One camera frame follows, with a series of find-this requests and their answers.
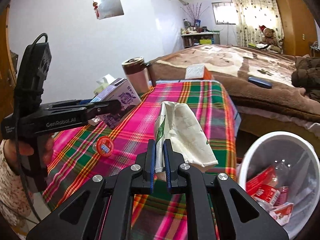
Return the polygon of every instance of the human hand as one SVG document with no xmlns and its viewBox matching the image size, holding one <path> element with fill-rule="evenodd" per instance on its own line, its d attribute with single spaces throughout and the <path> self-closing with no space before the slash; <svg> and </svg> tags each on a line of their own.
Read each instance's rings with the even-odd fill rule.
<svg viewBox="0 0 320 240">
<path fill-rule="evenodd" d="M 50 136 L 45 144 L 45 153 L 42 156 L 42 160 L 46 165 L 50 164 L 51 162 L 51 158 L 53 155 L 53 146 L 54 140 Z M 34 150 L 29 144 L 19 141 L 19 152 L 21 155 L 30 156 L 33 155 Z M 4 157 L 9 167 L 16 174 L 18 174 L 19 166 L 16 153 L 16 144 L 14 140 L 6 140 L 4 144 Z"/>
</svg>

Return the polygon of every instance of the mug handle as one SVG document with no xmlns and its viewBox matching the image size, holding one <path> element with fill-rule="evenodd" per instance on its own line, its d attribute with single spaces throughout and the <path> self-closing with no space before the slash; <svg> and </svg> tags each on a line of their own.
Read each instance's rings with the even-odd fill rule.
<svg viewBox="0 0 320 240">
<path fill-rule="evenodd" d="M 151 83 L 153 87 L 156 87 L 156 73 L 155 70 L 152 67 L 152 63 L 151 62 L 147 62 L 144 64 L 148 70 L 149 73 L 149 77 L 151 79 Z"/>
</svg>

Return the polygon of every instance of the yellow box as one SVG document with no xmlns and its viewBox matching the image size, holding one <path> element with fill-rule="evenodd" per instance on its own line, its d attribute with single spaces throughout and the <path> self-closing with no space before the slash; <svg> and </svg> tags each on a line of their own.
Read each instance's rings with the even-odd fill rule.
<svg viewBox="0 0 320 240">
<path fill-rule="evenodd" d="M 200 40 L 200 44 L 203 45 L 203 44 L 212 44 L 212 40 Z"/>
</svg>

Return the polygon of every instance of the red round lid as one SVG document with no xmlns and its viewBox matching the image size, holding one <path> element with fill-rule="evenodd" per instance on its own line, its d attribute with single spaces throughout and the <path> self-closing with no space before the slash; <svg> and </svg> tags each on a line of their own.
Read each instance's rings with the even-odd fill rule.
<svg viewBox="0 0 320 240">
<path fill-rule="evenodd" d="M 102 136 L 97 141 L 97 152 L 104 157 L 108 157 L 114 150 L 113 141 L 108 136 Z"/>
</svg>

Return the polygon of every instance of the brown and beige cup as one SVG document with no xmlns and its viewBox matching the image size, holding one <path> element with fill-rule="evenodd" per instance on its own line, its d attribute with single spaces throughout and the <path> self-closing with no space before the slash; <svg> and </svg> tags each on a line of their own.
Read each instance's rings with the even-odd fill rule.
<svg viewBox="0 0 320 240">
<path fill-rule="evenodd" d="M 149 91 L 149 76 L 152 85 L 156 86 L 156 75 L 151 63 L 145 63 L 143 57 L 135 57 L 122 63 L 124 73 L 138 94 Z"/>
</svg>

